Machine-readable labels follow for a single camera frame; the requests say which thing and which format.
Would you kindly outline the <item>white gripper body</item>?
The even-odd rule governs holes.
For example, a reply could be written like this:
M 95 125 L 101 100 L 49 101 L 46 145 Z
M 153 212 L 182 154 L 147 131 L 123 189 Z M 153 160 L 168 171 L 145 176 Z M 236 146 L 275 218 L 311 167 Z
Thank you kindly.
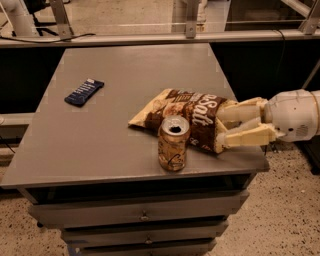
M 310 140 L 320 134 L 320 91 L 281 92 L 266 103 L 264 119 L 282 141 Z

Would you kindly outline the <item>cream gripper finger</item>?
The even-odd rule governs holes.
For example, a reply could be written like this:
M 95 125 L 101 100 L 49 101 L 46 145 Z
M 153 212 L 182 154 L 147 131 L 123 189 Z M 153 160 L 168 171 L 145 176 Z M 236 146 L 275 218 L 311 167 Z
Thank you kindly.
M 223 123 L 262 121 L 267 100 L 261 97 L 236 102 L 226 100 L 217 110 L 217 118 Z
M 272 124 L 263 123 L 261 118 L 254 118 L 239 127 L 219 133 L 217 141 L 224 147 L 263 146 L 275 141 L 277 131 Z

